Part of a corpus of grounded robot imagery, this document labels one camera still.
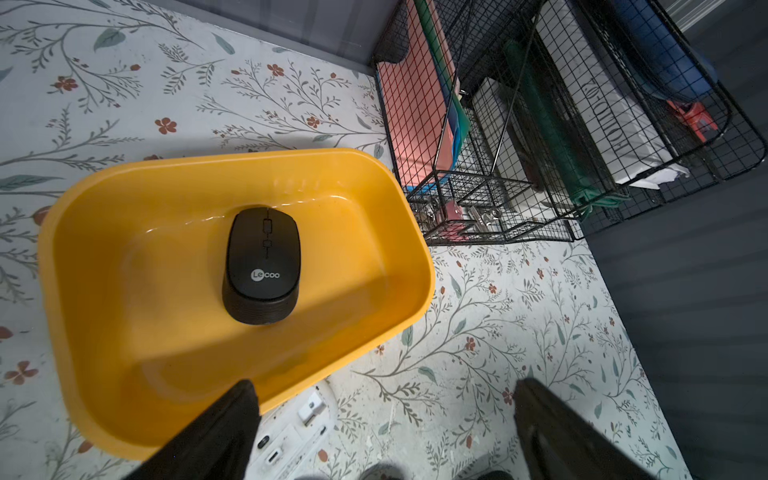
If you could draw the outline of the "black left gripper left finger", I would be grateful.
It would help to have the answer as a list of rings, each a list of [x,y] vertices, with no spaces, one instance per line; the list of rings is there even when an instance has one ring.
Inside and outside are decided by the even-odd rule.
[[[129,479],[243,479],[261,423],[254,385],[241,380]]]

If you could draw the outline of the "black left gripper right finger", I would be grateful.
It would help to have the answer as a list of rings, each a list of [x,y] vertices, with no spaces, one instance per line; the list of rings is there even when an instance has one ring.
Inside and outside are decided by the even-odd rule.
[[[532,479],[652,477],[540,381],[517,381],[513,399],[517,434]]]

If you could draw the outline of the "yellow plastic storage box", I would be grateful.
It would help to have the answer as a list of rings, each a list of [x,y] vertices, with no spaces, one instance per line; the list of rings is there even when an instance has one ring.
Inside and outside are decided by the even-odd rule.
[[[298,303],[270,326],[225,310],[235,216],[268,206],[301,239]],[[127,163],[51,208],[38,240],[69,417],[96,447],[144,460],[236,382],[269,411],[421,319],[430,252],[392,172],[349,148]]]

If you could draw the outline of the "black Lecoo mouse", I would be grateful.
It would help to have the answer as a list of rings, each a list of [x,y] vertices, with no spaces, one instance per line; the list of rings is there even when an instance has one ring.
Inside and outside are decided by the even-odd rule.
[[[296,307],[301,277],[298,226],[266,206],[240,211],[227,243],[222,300],[236,321],[252,326],[286,319]]]

